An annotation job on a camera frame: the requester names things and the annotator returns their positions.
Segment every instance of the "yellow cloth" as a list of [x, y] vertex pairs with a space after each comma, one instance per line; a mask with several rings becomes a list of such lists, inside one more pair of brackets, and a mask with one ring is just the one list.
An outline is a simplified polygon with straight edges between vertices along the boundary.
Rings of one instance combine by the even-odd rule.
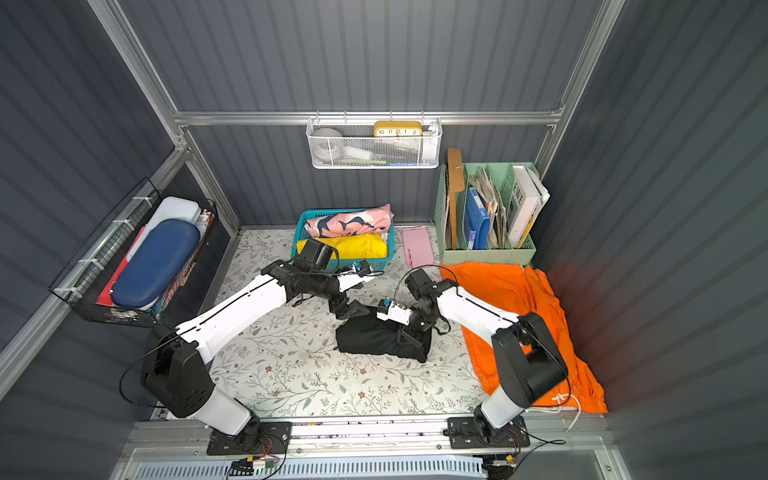
[[[357, 260], [366, 258], [386, 258], [386, 242], [378, 233], [352, 235], [350, 237], [316, 238], [325, 245], [330, 245], [339, 251], [340, 260]], [[301, 253], [306, 240], [296, 243], [296, 250]]]

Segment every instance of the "blue plastic basket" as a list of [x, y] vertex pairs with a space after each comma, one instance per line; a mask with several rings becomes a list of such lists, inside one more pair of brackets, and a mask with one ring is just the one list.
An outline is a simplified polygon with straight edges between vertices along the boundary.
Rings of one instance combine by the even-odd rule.
[[[298, 250], [296, 249], [296, 243], [300, 242], [301, 240], [306, 240], [307, 238], [310, 238], [310, 235], [304, 230], [304, 223], [309, 220], [310, 218], [317, 218], [317, 217], [324, 217], [326, 215], [336, 215], [336, 214], [346, 214], [348, 212], [361, 212], [364, 211], [364, 208], [340, 208], [335, 210], [307, 210], [303, 214], [301, 214], [301, 217], [299, 217], [299, 223], [296, 225], [296, 234], [293, 236], [293, 249], [291, 251], [291, 256], [295, 257], [298, 253]], [[389, 235], [387, 235], [387, 241], [386, 241], [386, 251], [389, 254], [386, 258], [375, 258], [375, 259], [342, 259], [339, 260], [339, 266], [346, 266], [351, 265], [352, 263], [359, 262], [360, 260], [367, 260], [368, 264], [371, 266], [371, 270], [384, 270], [384, 267], [386, 267], [386, 264], [389, 263], [389, 261], [395, 256], [395, 229], [394, 227], [389, 228]], [[328, 266], [325, 269], [326, 273], [331, 273], [335, 271], [337, 268], [336, 266], [336, 255], [331, 257], [331, 261], [328, 262]]]

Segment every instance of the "black cloth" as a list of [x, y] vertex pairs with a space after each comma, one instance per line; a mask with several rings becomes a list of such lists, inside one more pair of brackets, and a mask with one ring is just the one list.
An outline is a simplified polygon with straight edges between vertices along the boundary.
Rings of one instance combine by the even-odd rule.
[[336, 342], [342, 353], [365, 353], [367, 355], [395, 355], [401, 359], [427, 361], [432, 346], [432, 330], [424, 333], [423, 344], [397, 343], [397, 332], [403, 326], [394, 320], [376, 318], [376, 308], [365, 316], [355, 316], [336, 329]]

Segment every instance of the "cable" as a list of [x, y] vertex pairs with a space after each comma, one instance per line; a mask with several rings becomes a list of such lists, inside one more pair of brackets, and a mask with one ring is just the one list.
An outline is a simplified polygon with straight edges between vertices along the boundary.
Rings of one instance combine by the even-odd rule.
[[270, 440], [270, 447], [268, 449], [266, 449], [266, 448], [264, 449], [264, 455], [261, 458], [264, 458], [267, 455], [269, 455], [270, 452], [272, 452], [272, 447], [275, 446], [275, 442], [273, 442], [272, 439], [269, 439], [269, 440]]
[[138, 360], [136, 360], [135, 362], [133, 362], [133, 363], [131, 364], [131, 366], [129, 366], [128, 368], [126, 368], [126, 369], [125, 369], [125, 371], [123, 372], [123, 374], [120, 376], [120, 382], [118, 382], [118, 391], [119, 391], [119, 393], [120, 393], [120, 396], [121, 396], [121, 397], [123, 397], [123, 400], [125, 400], [126, 402], [128, 402], [128, 403], [130, 403], [130, 404], [132, 404], [132, 405], [136, 405], [137, 407], [149, 407], [149, 408], [152, 408], [152, 409], [155, 409], [155, 408], [157, 408], [157, 405], [148, 405], [147, 403], [139, 403], [139, 402], [135, 402], [134, 400], [131, 400], [131, 399], [129, 399], [127, 396], [125, 396], [125, 392], [123, 392], [123, 380], [125, 379], [125, 376], [128, 374], [128, 372], [130, 372], [130, 371], [131, 371], [131, 369], [132, 369], [132, 368], [134, 368], [134, 367], [135, 367], [135, 366], [136, 366], [136, 365], [137, 365], [137, 364], [138, 364], [138, 363], [139, 363], [141, 360], [143, 360], [143, 359], [147, 358], [147, 357], [148, 357], [148, 356], [149, 356], [151, 353], [154, 353], [155, 351], [159, 350], [160, 348], [162, 348], [162, 347], [166, 346], [168, 343], [171, 343], [171, 342], [173, 342], [175, 339], [179, 338], [180, 336], [184, 335], [185, 333], [187, 333], [187, 332], [191, 332], [191, 331], [192, 331], [192, 330], [194, 330], [195, 328], [196, 328], [196, 327], [190, 328], [190, 329], [189, 329], [189, 330], [187, 330], [186, 332], [182, 332], [182, 333], [179, 333], [179, 334], [178, 334], [178, 335], [176, 335], [174, 338], [172, 338], [172, 339], [169, 339], [169, 340], [166, 340], [165, 342], [162, 342], [160, 345], [158, 345], [158, 346], [154, 347], [154, 348], [153, 348], [152, 350], [150, 350], [149, 352], [146, 352], [146, 353], [145, 353], [145, 354], [144, 354], [144, 355], [143, 355], [143, 356], [142, 356], [140, 359], [138, 359]]
[[[562, 400], [566, 398], [565, 395], [562, 393], [558, 393], [556, 396], [552, 397], [552, 400]], [[576, 400], [576, 405], [578, 406], [578, 411], [576, 412], [576, 416], [574, 417], [573, 421], [571, 421], [571, 424], [568, 426], [568, 428], [565, 429], [566, 432], [570, 432], [574, 425], [576, 425], [576, 422], [578, 421], [579, 417], [581, 416], [581, 402], [579, 402], [579, 399], [576, 397], [576, 395], [571, 395], [571, 398], [573, 400]], [[545, 412], [545, 413], [559, 413], [562, 411], [562, 404], [552, 407], [538, 407], [538, 406], [532, 406], [528, 408], [528, 410], [533, 410], [534, 412]]]
[[171, 342], [173, 342], [174, 340], [178, 339], [180, 336], [184, 335], [185, 333], [189, 333], [189, 332], [191, 332], [192, 330], [194, 330], [194, 329], [196, 329], [196, 328], [199, 328], [199, 327], [200, 327], [200, 325], [203, 325], [203, 324], [204, 324], [205, 322], [207, 322], [208, 320], [210, 320], [210, 319], [214, 318], [216, 315], [218, 315], [219, 313], [223, 312], [223, 311], [224, 311], [224, 310], [225, 310], [225, 309], [226, 309], [228, 306], [232, 305], [233, 303], [235, 303], [236, 301], [238, 301], [238, 300], [239, 300], [240, 298], [242, 298], [243, 296], [246, 296], [246, 295], [248, 295], [248, 294], [250, 294], [250, 293], [252, 293], [252, 292], [255, 292], [256, 290], [258, 290], [258, 289], [259, 289], [259, 288], [261, 288], [262, 286], [265, 286], [265, 285], [267, 285], [269, 282], [272, 282], [273, 280], [277, 280], [277, 279], [275, 279], [275, 278], [272, 278], [272, 279], [270, 279], [270, 280], [267, 280], [267, 281], [266, 281], [266, 282], [264, 282], [264, 283], [261, 283], [260, 285], [256, 285], [256, 288], [253, 288], [253, 289], [251, 289], [251, 290], [248, 290], [247, 292], [243, 292], [243, 293], [242, 293], [240, 296], [238, 296], [238, 297], [237, 297], [235, 300], [232, 300], [232, 301], [231, 301], [231, 302], [229, 302], [227, 305], [225, 305], [224, 307], [222, 307], [220, 310], [218, 310], [218, 311], [214, 312], [214, 313], [213, 313], [211, 316], [209, 316], [208, 318], [206, 318], [205, 320], [203, 320], [202, 322], [200, 322], [198, 325], [196, 325], [196, 326], [193, 326], [193, 327], [189, 328], [189, 330], [187, 330], [187, 331], [185, 331], [185, 332], [182, 332], [182, 333], [179, 333], [179, 334], [177, 334], [177, 335], [176, 335], [175, 337], [173, 337], [172, 339], [169, 339], [169, 340], [166, 340], [165, 342], [162, 342], [160, 345], [158, 345], [158, 346], [154, 347], [154, 348], [153, 348], [152, 350], [150, 350], [149, 352], [146, 352], [146, 353], [145, 353], [145, 354], [144, 354], [144, 355], [143, 355], [143, 356], [142, 356], [140, 359], [138, 359], [138, 360], [136, 360], [135, 362], [133, 362], [133, 363], [132, 363], [132, 364], [131, 364], [131, 365], [130, 365], [128, 368], [126, 368], [126, 369], [125, 369], [125, 371], [123, 372], [123, 374], [120, 376], [120, 381], [118, 382], [118, 392], [120, 393], [120, 396], [121, 396], [121, 397], [123, 397], [123, 400], [125, 400], [126, 402], [128, 402], [128, 403], [130, 403], [130, 404], [132, 404], [132, 405], [136, 405], [136, 406], [138, 406], [138, 407], [147, 407], [147, 408], [152, 408], [152, 409], [155, 409], [155, 408], [157, 408], [157, 405], [149, 405], [149, 404], [147, 404], [147, 403], [139, 403], [139, 402], [136, 402], [136, 401], [134, 401], [134, 400], [131, 400], [131, 399], [129, 399], [129, 398], [128, 398], [128, 397], [125, 395], [125, 393], [123, 392], [123, 380], [125, 379], [125, 376], [128, 374], [128, 372], [130, 372], [132, 368], [134, 368], [136, 365], [138, 365], [138, 363], [140, 363], [140, 362], [141, 362], [141, 360], [143, 360], [143, 359], [147, 358], [147, 357], [148, 357], [148, 356], [149, 356], [151, 353], [153, 353], [153, 352], [156, 352], [156, 351], [157, 351], [157, 350], [159, 350], [160, 348], [162, 348], [162, 347], [166, 346], [168, 343], [171, 343]]
[[[528, 331], [526, 331], [526, 330], [525, 330], [525, 328], [522, 328], [522, 327], [521, 327], [521, 329], [522, 329], [523, 333], [528, 333]], [[557, 359], [557, 358], [556, 358], [554, 355], [552, 355], [552, 352], [550, 352], [550, 351], [549, 351], [549, 349], [548, 349], [547, 347], [545, 347], [545, 346], [544, 346], [544, 343], [541, 343], [541, 340], [539, 340], [538, 338], [536, 338], [536, 336], [535, 336], [535, 335], [531, 335], [531, 334], [528, 334], [528, 335], [529, 335], [529, 336], [530, 336], [532, 339], [536, 340], [536, 342], [539, 344], [539, 346], [541, 346], [541, 348], [542, 348], [542, 349], [544, 349], [544, 351], [547, 353], [547, 355], [549, 355], [549, 356], [550, 356], [550, 357], [551, 357], [551, 358], [554, 360], [554, 362], [558, 364], [558, 367], [560, 367], [560, 370], [563, 372], [563, 376], [565, 377], [565, 382], [568, 384], [568, 398], [566, 398], [566, 400], [564, 400], [563, 402], [561, 402], [561, 403], [558, 403], [557, 405], [552, 405], [552, 406], [549, 406], [549, 407], [547, 407], [547, 406], [540, 406], [540, 405], [533, 405], [533, 406], [534, 406], [534, 407], [538, 407], [538, 408], [540, 408], [540, 409], [542, 409], [542, 408], [554, 408], [554, 407], [562, 407], [563, 405], [565, 405], [566, 403], [568, 403], [568, 400], [570, 400], [570, 399], [571, 399], [571, 395], [572, 395], [572, 393], [573, 393], [573, 389], [571, 388], [571, 379], [569, 379], [569, 378], [568, 378], [568, 372], [566, 372], [566, 371], [565, 371], [565, 368], [563, 368], [563, 365], [561, 365], [561, 364], [560, 364], [560, 362], [558, 361], [558, 359]]]
[[285, 465], [285, 462], [288, 459], [288, 446], [286, 445], [286, 443], [283, 441], [282, 438], [280, 438], [280, 437], [278, 437], [276, 435], [272, 435], [271, 433], [263, 433], [262, 435], [266, 435], [268, 437], [273, 437], [275, 439], [280, 440], [280, 444], [283, 445], [283, 451], [285, 452], [285, 454], [283, 456], [283, 461], [280, 462], [280, 465], [277, 467], [277, 470], [275, 470], [274, 472], [270, 473], [269, 475], [267, 475], [266, 477], [261, 479], [261, 480], [267, 480], [269, 477], [271, 477], [271, 476], [275, 475], [277, 472], [279, 472], [280, 469], [283, 467], [283, 465]]
[[[555, 360], [555, 362], [557, 362], [557, 364], [560, 366], [560, 370], [562, 370], [563, 373], [565, 374], [565, 369], [563, 369], [563, 367], [560, 365], [560, 362], [558, 362], [557, 360]], [[568, 403], [568, 400], [570, 400], [571, 397], [573, 397], [573, 393], [571, 391], [571, 379], [569, 379], [568, 376], [565, 376], [565, 382], [568, 384], [568, 396], [566, 397], [565, 395], [563, 395], [561, 393], [558, 393], [555, 397], [552, 398], [552, 400], [556, 400], [556, 399], [557, 400], [562, 400], [562, 398], [565, 398], [565, 400], [563, 402], [560, 402], [557, 405], [531, 405], [531, 407], [534, 407], [534, 408], [537, 408], [537, 409], [558, 409], [558, 410], [555, 410], [555, 411], [556, 412], [560, 412], [560, 408], [563, 405], [565, 405], [566, 403]]]
[[435, 325], [432, 325], [432, 328], [433, 328], [433, 329], [435, 329], [435, 331], [437, 332], [437, 334], [438, 334], [438, 335], [445, 335], [446, 333], [450, 333], [450, 332], [451, 332], [451, 323], [450, 323], [450, 322], [449, 322], [449, 321], [448, 321], [448, 320], [447, 320], [447, 319], [446, 319], [444, 316], [442, 316], [442, 315], [440, 316], [440, 318], [441, 318], [441, 319], [442, 319], [442, 321], [443, 321], [443, 322], [445, 322], [445, 324], [448, 326], [448, 329], [447, 329], [445, 332], [441, 332], [441, 331], [440, 331], [440, 330], [437, 328], [437, 323], [436, 323]]
[[507, 438], [512, 442], [512, 444], [515, 446], [515, 454], [513, 455], [515, 457], [515, 461], [518, 459], [518, 455], [520, 455], [520, 452], [522, 451], [522, 448], [520, 446], [520, 443], [518, 440], [520, 437], [518, 436], [517, 432], [515, 430], [507, 430]]
[[[384, 275], [384, 270], [373, 270], [371, 273], [366, 273], [363, 276], [381, 276]], [[283, 275], [280, 275], [280, 278], [282, 278], [285, 275], [320, 275], [320, 276], [346, 276], [346, 275], [359, 275], [357, 272], [354, 272], [352, 270], [347, 272], [334, 272], [334, 273], [325, 273], [325, 272], [285, 272]]]
[[335, 273], [339, 271], [339, 268], [341, 268], [341, 256], [339, 255], [339, 251], [335, 247], [331, 247], [330, 245], [329, 247], [336, 254], [336, 268], [333, 270], [333, 272]]
[[298, 299], [296, 302], [294, 302], [293, 304], [291, 304], [291, 306], [299, 306], [299, 305], [301, 305], [302, 303], [304, 303], [304, 302], [306, 302], [306, 301], [309, 301], [309, 300], [311, 300], [311, 299], [315, 298], [315, 296], [317, 296], [317, 294], [316, 294], [316, 293], [314, 293], [314, 294], [312, 294], [312, 295], [308, 296], [307, 298], [304, 298], [304, 294], [302, 293], [302, 294], [301, 294], [301, 296], [299, 297], [299, 299]]
[[531, 437], [532, 439], [537, 439], [537, 440], [539, 441], [539, 444], [538, 444], [538, 445], [536, 445], [536, 446], [535, 446], [533, 449], [531, 449], [531, 450], [530, 450], [528, 453], [526, 453], [526, 454], [525, 454], [525, 457], [523, 457], [523, 458], [520, 458], [520, 461], [518, 462], [517, 466], [515, 466], [515, 470], [513, 470], [513, 471], [512, 471], [512, 475], [510, 475], [510, 478], [511, 478], [511, 477], [512, 477], [512, 476], [513, 476], [515, 473], [517, 473], [517, 472], [518, 472], [518, 468], [520, 468], [520, 465], [522, 465], [522, 463], [525, 461], [525, 459], [526, 459], [526, 458], [528, 458], [529, 456], [531, 456], [531, 453], [535, 452], [535, 451], [536, 451], [536, 449], [538, 449], [539, 447], [543, 447], [544, 445], [565, 445], [565, 443], [566, 443], [566, 441], [565, 441], [564, 439], [557, 439], [557, 440], [544, 440], [544, 439], [540, 439], [540, 438], [539, 438], [539, 437], [537, 437], [536, 435], [531, 435], [531, 433], [529, 433], [529, 432], [528, 432], [528, 430], [526, 430], [526, 429], [523, 429], [523, 428], [522, 428], [522, 427], [520, 427], [520, 426], [517, 426], [517, 427], [518, 427], [518, 430], [520, 430], [520, 431], [521, 431], [521, 432], [523, 432], [524, 434], [528, 435], [528, 436], [529, 436], [529, 437]]
[[458, 277], [456, 277], [456, 274], [455, 274], [455, 273], [453, 273], [453, 271], [452, 271], [451, 269], [449, 269], [448, 267], [446, 267], [446, 266], [443, 266], [443, 265], [435, 265], [434, 263], [429, 263], [429, 264], [427, 264], [427, 265], [421, 265], [421, 266], [414, 266], [412, 269], [408, 270], [408, 271], [407, 271], [407, 272], [406, 272], [406, 273], [405, 273], [405, 274], [402, 276], [402, 278], [400, 279], [400, 281], [399, 281], [399, 282], [397, 283], [397, 285], [395, 286], [395, 294], [394, 294], [394, 295], [392, 295], [392, 301], [395, 301], [395, 302], [397, 301], [397, 291], [400, 289], [400, 284], [402, 283], [402, 281], [403, 281], [403, 280], [405, 280], [405, 279], [406, 279], [406, 277], [408, 276], [408, 274], [409, 274], [409, 273], [411, 273], [411, 272], [415, 272], [416, 270], [418, 270], [418, 269], [420, 269], [420, 268], [424, 268], [425, 266], [436, 266], [436, 267], [438, 267], [438, 268], [442, 268], [443, 270], [447, 270], [447, 271], [451, 272], [451, 275], [453, 275], [453, 281], [455, 281], [456, 283], [458, 283]]

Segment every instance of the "pink patterned cloth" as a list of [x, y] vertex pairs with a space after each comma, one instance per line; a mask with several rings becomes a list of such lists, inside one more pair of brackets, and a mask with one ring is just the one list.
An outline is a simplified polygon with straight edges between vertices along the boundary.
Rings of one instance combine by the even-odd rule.
[[394, 216], [395, 214], [389, 211], [389, 204], [387, 204], [383, 207], [361, 212], [313, 218], [306, 221], [304, 230], [312, 238], [336, 238], [363, 235], [364, 233], [384, 233], [392, 225], [392, 218]]

